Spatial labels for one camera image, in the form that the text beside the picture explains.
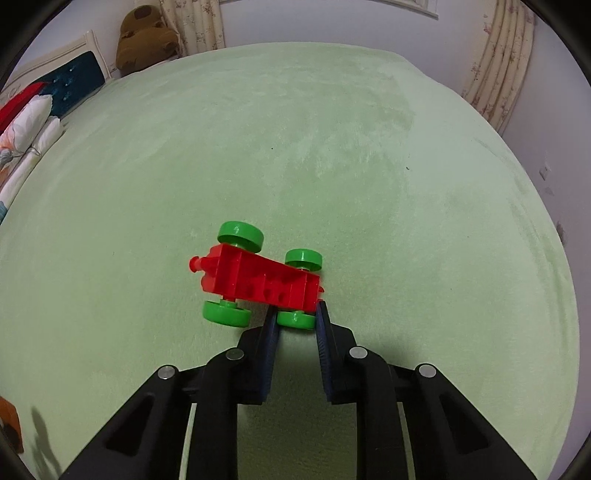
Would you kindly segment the red green toy car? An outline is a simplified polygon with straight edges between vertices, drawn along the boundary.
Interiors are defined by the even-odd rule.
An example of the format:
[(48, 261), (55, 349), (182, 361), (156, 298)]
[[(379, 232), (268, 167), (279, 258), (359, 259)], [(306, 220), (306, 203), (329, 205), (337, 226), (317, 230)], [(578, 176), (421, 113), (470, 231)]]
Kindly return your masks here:
[(240, 301), (277, 309), (280, 326), (311, 330), (324, 288), (318, 272), (324, 257), (315, 250), (287, 251), (283, 262), (260, 255), (263, 232), (252, 224), (226, 221), (218, 230), (217, 244), (205, 256), (188, 261), (192, 273), (200, 273), (201, 289), (219, 297), (207, 301), (202, 315), (213, 323), (246, 327), (252, 314), (238, 306)]

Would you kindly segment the orange round trash bin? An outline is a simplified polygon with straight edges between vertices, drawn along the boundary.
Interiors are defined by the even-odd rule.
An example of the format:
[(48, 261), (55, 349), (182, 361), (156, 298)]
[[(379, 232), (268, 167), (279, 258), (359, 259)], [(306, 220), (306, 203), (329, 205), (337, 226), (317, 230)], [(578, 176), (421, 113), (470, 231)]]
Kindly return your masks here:
[(17, 454), (22, 454), (24, 452), (24, 445), (18, 411), (4, 397), (0, 397), (0, 418), (1, 426), (9, 444)]

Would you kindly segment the green bed blanket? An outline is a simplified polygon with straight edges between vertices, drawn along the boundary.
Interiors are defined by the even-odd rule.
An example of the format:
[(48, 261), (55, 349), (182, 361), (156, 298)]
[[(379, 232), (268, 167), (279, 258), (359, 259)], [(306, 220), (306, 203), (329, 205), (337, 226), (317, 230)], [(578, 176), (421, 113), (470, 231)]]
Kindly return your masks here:
[(497, 132), (399, 55), (230, 48), (105, 85), (1, 226), (1, 393), (23, 459), (58, 477), (159, 366), (204, 364), (188, 269), (228, 220), (263, 254), (324, 257), (329, 316), (388, 362), (435, 364), (545, 479), (579, 373), (556, 227)]

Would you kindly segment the floral white pillow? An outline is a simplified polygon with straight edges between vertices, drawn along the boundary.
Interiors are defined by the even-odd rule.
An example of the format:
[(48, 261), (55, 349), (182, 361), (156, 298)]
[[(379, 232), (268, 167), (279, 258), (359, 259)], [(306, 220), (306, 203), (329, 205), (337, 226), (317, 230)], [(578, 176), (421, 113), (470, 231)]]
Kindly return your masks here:
[(22, 156), (40, 132), (52, 109), (50, 95), (35, 95), (1, 135), (1, 164)]

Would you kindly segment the red pillow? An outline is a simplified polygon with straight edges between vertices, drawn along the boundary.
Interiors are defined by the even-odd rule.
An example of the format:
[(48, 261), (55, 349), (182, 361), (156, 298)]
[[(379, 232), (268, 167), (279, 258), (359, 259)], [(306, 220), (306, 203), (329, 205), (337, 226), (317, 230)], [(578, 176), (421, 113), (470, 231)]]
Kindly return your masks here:
[(35, 82), (16, 94), (0, 109), (0, 133), (3, 133), (24, 106), (45, 87), (45, 82)]

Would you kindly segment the right floral curtain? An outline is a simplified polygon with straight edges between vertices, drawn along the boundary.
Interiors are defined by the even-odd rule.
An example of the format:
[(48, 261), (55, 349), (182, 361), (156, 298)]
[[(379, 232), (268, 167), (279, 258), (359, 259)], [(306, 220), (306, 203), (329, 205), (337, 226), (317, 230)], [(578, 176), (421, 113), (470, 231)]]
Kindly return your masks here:
[(519, 98), (535, 37), (535, 15), (522, 1), (494, 1), (483, 15), (475, 58), (461, 96), (503, 133)]

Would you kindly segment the floral curtain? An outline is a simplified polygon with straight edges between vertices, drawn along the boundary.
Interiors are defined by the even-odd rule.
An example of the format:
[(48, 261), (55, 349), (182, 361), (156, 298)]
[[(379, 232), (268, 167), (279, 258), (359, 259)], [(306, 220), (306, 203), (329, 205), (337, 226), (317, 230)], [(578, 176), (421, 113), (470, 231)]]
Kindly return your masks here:
[(535, 15), (522, 1), (494, 1), (483, 15), (475, 58), (461, 96), (503, 133), (519, 98), (535, 37)]
[(165, 24), (178, 38), (180, 57), (225, 47), (218, 0), (162, 0), (159, 4)]

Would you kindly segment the cream bed headboard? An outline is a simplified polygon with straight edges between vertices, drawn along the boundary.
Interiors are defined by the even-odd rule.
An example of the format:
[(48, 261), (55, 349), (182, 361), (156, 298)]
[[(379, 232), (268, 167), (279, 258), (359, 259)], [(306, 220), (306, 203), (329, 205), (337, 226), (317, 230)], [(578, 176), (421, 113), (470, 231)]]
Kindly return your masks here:
[(111, 79), (96, 35), (88, 30), (77, 40), (17, 67), (1, 91), (1, 106), (28, 85), (42, 82), (40, 95), (51, 95), (52, 115), (63, 117)]

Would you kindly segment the brown plush bear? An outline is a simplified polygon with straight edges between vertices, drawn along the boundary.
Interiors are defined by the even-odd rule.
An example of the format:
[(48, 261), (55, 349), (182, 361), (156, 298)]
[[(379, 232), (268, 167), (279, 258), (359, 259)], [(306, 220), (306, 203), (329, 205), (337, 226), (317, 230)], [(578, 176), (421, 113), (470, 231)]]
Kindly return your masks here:
[(165, 25), (158, 8), (141, 5), (121, 22), (115, 66), (127, 76), (178, 54), (177, 34)]

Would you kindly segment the left floral curtain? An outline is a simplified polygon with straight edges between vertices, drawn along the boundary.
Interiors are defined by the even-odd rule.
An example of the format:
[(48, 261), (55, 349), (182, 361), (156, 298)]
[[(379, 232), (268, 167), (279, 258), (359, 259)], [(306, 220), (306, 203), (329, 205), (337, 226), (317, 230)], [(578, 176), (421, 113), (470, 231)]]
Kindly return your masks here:
[(218, 0), (162, 0), (159, 4), (165, 24), (178, 38), (180, 57), (225, 47)]

